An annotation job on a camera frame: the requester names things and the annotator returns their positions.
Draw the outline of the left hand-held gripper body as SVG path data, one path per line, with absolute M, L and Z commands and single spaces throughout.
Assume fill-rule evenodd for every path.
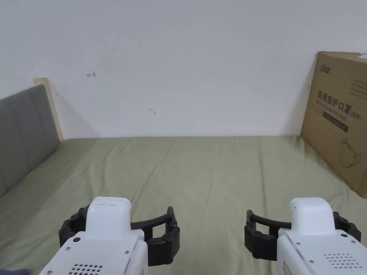
M 142 230 L 132 230 L 126 198 L 96 197 L 86 228 L 70 237 L 42 275 L 147 275 L 148 247 Z

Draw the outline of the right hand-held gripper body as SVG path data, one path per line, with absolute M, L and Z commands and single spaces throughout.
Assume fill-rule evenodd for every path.
M 279 275 L 365 275 L 367 249 L 336 229 L 331 205 L 322 198 L 290 202 L 291 228 L 277 239 Z

